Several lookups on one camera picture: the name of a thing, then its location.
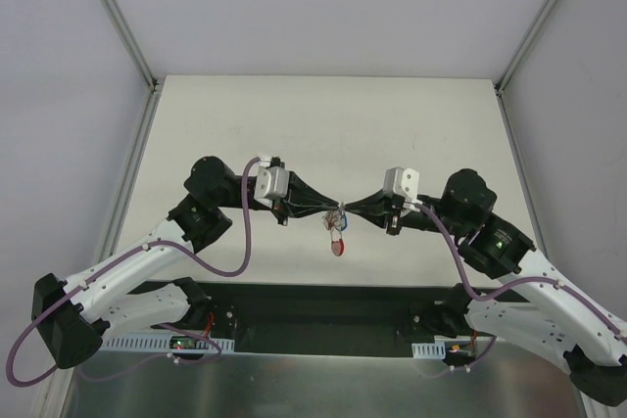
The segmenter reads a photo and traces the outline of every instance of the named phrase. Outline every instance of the blue object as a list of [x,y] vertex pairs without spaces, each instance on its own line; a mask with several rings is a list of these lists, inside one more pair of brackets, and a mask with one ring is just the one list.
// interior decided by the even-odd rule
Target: blue object
[[349,227],[349,219],[346,216],[345,212],[342,213],[342,219],[341,220],[342,220],[342,225],[340,226],[340,228],[338,230],[340,232],[344,232]]

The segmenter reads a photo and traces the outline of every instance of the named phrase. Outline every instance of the aluminum frame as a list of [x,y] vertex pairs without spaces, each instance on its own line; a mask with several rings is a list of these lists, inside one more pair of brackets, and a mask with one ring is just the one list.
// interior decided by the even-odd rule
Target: aluminum frame
[[[148,65],[141,48],[137,43],[135,36],[133,35],[128,23],[126,22],[124,15],[120,9],[116,0],[101,0],[103,8],[107,11],[112,24],[119,34],[121,43],[128,52],[131,60],[134,62],[139,73],[146,81],[149,87],[150,96],[144,108],[141,119],[134,133],[133,143],[131,145],[126,164],[124,167],[121,183],[115,195],[115,202],[105,229],[103,230],[103,236],[98,249],[96,251],[95,259],[100,260],[110,255],[116,247],[118,242],[121,227],[124,216],[132,194],[132,189],[141,162],[141,157],[150,133],[150,127],[159,103],[159,97],[161,95],[161,85],[157,78],[153,75],[150,66]],[[546,252],[546,245],[544,243],[544,237],[540,230],[538,223],[537,213],[535,211],[533,200],[529,193],[529,186],[527,182],[527,173],[525,171],[524,163],[520,155],[518,145],[516,144],[513,129],[506,114],[506,104],[503,102],[502,94],[506,87],[510,84],[512,78],[515,76],[518,67],[525,59],[530,48],[533,46],[540,32],[543,30],[548,18],[558,5],[560,0],[545,0],[538,14],[531,22],[527,32],[525,33],[522,41],[516,49],[514,55],[509,61],[506,70],[504,71],[502,79],[499,81],[496,89],[499,100],[499,106],[503,115],[504,125],[506,128],[507,138],[509,140],[511,151],[518,171],[520,183],[522,185],[523,194],[529,213],[531,216],[534,233],[536,235],[538,246],[543,252]],[[67,390],[70,386],[72,378],[72,371],[58,371],[55,373],[51,380],[47,381],[41,388],[37,397],[33,416],[37,417],[56,417],[59,416],[63,409],[63,405],[67,396]],[[607,407],[599,407],[597,403],[590,403],[591,401],[584,397],[584,403],[586,412],[589,416],[613,416],[613,410]]]

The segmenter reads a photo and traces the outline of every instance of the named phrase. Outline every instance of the small red object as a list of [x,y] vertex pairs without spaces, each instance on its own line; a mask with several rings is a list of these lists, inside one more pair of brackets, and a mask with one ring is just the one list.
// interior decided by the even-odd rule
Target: small red object
[[341,256],[344,252],[344,241],[340,239],[331,242],[331,252],[336,256]]

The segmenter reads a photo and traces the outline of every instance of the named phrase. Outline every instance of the wire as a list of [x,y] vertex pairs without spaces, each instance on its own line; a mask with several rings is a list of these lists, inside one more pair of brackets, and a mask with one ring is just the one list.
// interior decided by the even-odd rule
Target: wire
[[131,373],[133,371],[136,371],[137,369],[139,369],[140,367],[142,367],[143,365],[157,359],[158,357],[166,357],[166,355],[162,352],[158,352],[155,354],[151,354],[150,356],[146,356],[143,359],[137,361],[136,363],[128,366],[126,369],[123,369],[121,372],[117,372],[115,374],[112,374],[110,376],[104,376],[104,377],[91,377],[88,376],[87,374],[84,373],[84,371],[82,370],[82,367],[78,366],[76,367],[76,372],[78,374],[78,377],[80,377],[83,381],[85,382],[91,382],[94,384],[99,384],[102,382],[107,382],[107,381],[113,381],[114,379],[117,379],[118,377],[124,376],[128,373]]
[[447,374],[450,374],[452,372],[458,372],[458,371],[470,372],[470,370],[472,370],[474,367],[478,366],[479,364],[481,364],[481,362],[485,360],[486,356],[492,350],[496,342],[497,342],[497,337],[492,337],[492,340],[490,340],[490,343],[486,346],[486,348],[483,351],[481,351],[481,354],[479,354],[477,358],[474,361],[472,361],[470,364],[467,364],[465,366],[458,366],[454,368],[445,369],[444,371],[438,372],[437,374],[433,374],[433,375],[422,374],[422,373],[420,373],[420,375],[426,379],[439,379],[440,377],[444,377]]
[[203,331],[203,337],[208,338],[209,334],[212,331],[212,325],[214,324],[214,313],[213,312],[209,312],[209,315],[207,315],[207,327],[205,328],[205,330]]
[[216,350],[216,353],[211,354],[211,355],[205,355],[201,359],[184,359],[180,357],[178,359],[178,362],[180,362],[181,364],[198,364],[198,365],[208,364],[210,362],[215,362],[222,355],[222,348],[220,347],[220,345],[210,338],[204,338],[204,337],[201,337],[200,335],[196,335],[195,333],[180,330],[176,327],[172,327],[171,325],[168,325],[167,323],[160,323],[159,326],[161,328],[165,328],[166,330],[170,330],[171,332],[177,333],[179,335],[184,335],[186,337],[193,338],[200,342],[208,343],[212,347],[214,347],[214,349]]
[[[447,228],[444,226],[440,218],[435,214],[435,212],[433,212],[430,208],[428,208],[425,205],[422,205],[416,202],[411,203],[411,204],[414,205],[416,208],[420,209],[421,212],[424,212],[425,214],[427,214],[427,216],[436,225],[436,227],[438,228],[438,230],[444,237],[444,240],[447,243],[449,250],[451,251],[451,255],[453,255],[453,260],[455,261],[455,265],[458,269],[459,278],[461,279],[461,284],[463,285],[463,288],[465,289],[466,293],[470,296],[471,299],[475,301],[479,301],[479,302],[490,301],[500,296],[502,293],[509,291],[510,289],[513,289],[517,286],[520,286],[522,284],[527,284],[527,283],[546,283],[551,286],[558,285],[558,282],[552,278],[547,278],[544,276],[529,276],[526,278],[516,279],[515,281],[511,281],[507,284],[504,284],[499,289],[493,291],[490,294],[485,294],[483,296],[478,295],[477,293],[474,292],[474,290],[472,289],[472,286],[470,285],[470,282],[468,281],[468,276],[466,275],[465,269],[463,268],[463,261],[461,260],[461,257],[459,256],[458,249],[455,246],[455,243],[451,237],[451,234],[449,233]],[[565,293],[575,298],[585,307],[587,307],[615,335],[616,339],[622,341],[622,343],[627,345],[627,337],[623,337],[620,332],[620,329],[616,327],[616,325],[614,325],[609,319],[607,319],[605,315],[593,303],[591,303],[590,301],[588,301],[588,299],[586,299],[585,296],[579,294],[576,290],[574,290],[570,286],[559,285],[559,288],[562,289]]]
[[320,209],[320,210],[337,210],[339,206],[326,206],[326,205],[299,205],[298,203],[289,203],[289,207],[291,208],[300,208],[300,209]]
[[[205,269],[211,271],[214,274],[217,274],[218,276],[223,276],[223,277],[226,277],[226,278],[232,278],[232,277],[235,277],[235,276],[238,276],[238,275],[242,274],[246,270],[246,268],[248,267],[248,264],[250,262],[251,251],[252,251],[252,246],[253,246],[252,234],[251,234],[250,208],[249,208],[249,205],[248,205],[248,174],[249,174],[251,168],[253,167],[253,165],[255,163],[258,163],[259,161],[260,161],[260,159],[257,158],[257,157],[251,159],[246,164],[246,166],[244,167],[244,171],[242,172],[241,196],[242,196],[242,212],[243,212],[243,216],[244,216],[244,232],[245,232],[245,238],[246,238],[246,249],[245,249],[245,252],[244,252],[244,260],[242,261],[242,264],[241,264],[241,266],[239,268],[237,268],[235,271],[223,271],[221,269],[215,268],[215,267],[209,265],[208,263],[204,262],[202,259],[200,259],[198,256],[196,256],[193,252],[189,251],[186,247],[183,247],[182,245],[179,245],[176,242],[170,242],[170,241],[165,241],[165,240],[161,240],[161,241],[158,240],[158,241],[155,241],[155,242],[148,243],[147,244],[148,247],[149,248],[154,248],[154,247],[159,247],[159,246],[172,247],[172,248],[180,251],[184,255],[190,257],[193,261],[195,261],[196,263],[200,264]],[[91,276],[87,277],[85,279],[85,283],[87,285],[93,283],[100,276],[102,276],[103,274],[111,271],[116,266],[118,266],[120,263],[126,261],[127,259],[131,258],[132,256],[135,256],[135,255],[137,255],[137,254],[139,254],[139,253],[141,253],[143,251],[144,251],[143,246],[135,247],[134,249],[129,250],[125,254],[122,254],[119,257],[117,257],[116,259],[114,259],[112,262],[110,262],[106,266],[103,266],[100,270],[96,271]],[[6,376],[7,376],[7,380],[9,381],[9,383],[12,386],[14,386],[14,387],[31,387],[31,386],[34,386],[36,384],[39,384],[41,381],[43,381],[47,377],[49,377],[51,374],[53,374],[58,369],[58,367],[56,365],[52,366],[50,369],[48,369],[46,372],[44,372],[40,376],[38,376],[38,377],[36,377],[36,378],[34,378],[32,380],[29,380],[29,381],[21,381],[21,380],[19,380],[15,376],[15,373],[14,373],[14,366],[15,366],[16,356],[18,354],[18,350],[22,346],[22,344],[23,344],[24,340],[26,339],[26,337],[28,335],[30,335],[30,333],[35,328],[37,328],[37,326],[39,326],[41,324],[41,322],[43,322],[54,311],[56,311],[61,305],[63,305],[65,302],[69,301],[72,297],[74,297],[76,294],[78,294],[81,290],[82,290],[82,286],[76,286],[75,288],[70,290],[63,297],[61,297],[58,301],[54,302],[52,305],[50,305],[48,308],[46,308],[41,314],[39,314],[30,323],[30,325],[28,325],[24,329],[24,331],[20,333],[18,338],[15,340],[15,342],[11,346],[11,349],[9,350],[9,355],[7,357],[7,362],[5,364],[5,373],[6,373]]]
[[470,344],[472,345],[472,352],[477,352],[477,331],[475,330],[472,333],[472,341],[470,342]]

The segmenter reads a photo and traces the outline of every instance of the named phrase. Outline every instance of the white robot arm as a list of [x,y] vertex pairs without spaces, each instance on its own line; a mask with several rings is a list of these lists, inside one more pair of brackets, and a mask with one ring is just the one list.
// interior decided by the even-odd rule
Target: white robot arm
[[[257,177],[248,181],[248,171],[257,162],[251,161],[239,177],[220,159],[200,159],[184,184],[189,195],[146,237],[65,281],[49,274],[36,283],[32,325],[59,367],[83,362],[112,336],[206,316],[208,299],[189,278],[142,295],[128,293],[182,255],[221,276],[243,272],[250,257],[249,244],[245,262],[232,272],[208,266],[195,256],[230,227],[231,221],[219,208],[244,209],[245,222],[249,207],[267,210],[287,225],[290,217],[340,207],[285,170],[277,158],[262,159]],[[455,330],[443,326],[449,325],[444,317],[454,317],[466,328],[505,338],[541,355],[601,403],[616,406],[624,401],[627,322],[590,299],[557,271],[529,238],[493,214],[496,194],[474,170],[454,174],[439,199],[417,194],[418,176],[410,168],[392,168],[381,191],[342,210],[365,218],[390,235],[397,235],[403,227],[444,235],[456,259],[463,291],[456,290],[460,293],[456,308],[445,302],[435,305],[430,315],[420,316],[420,324],[433,334],[454,336]],[[498,279],[504,287],[479,295],[467,283],[464,262]],[[506,289],[514,289],[543,315],[499,303],[495,297]],[[12,356],[7,364],[12,374]]]

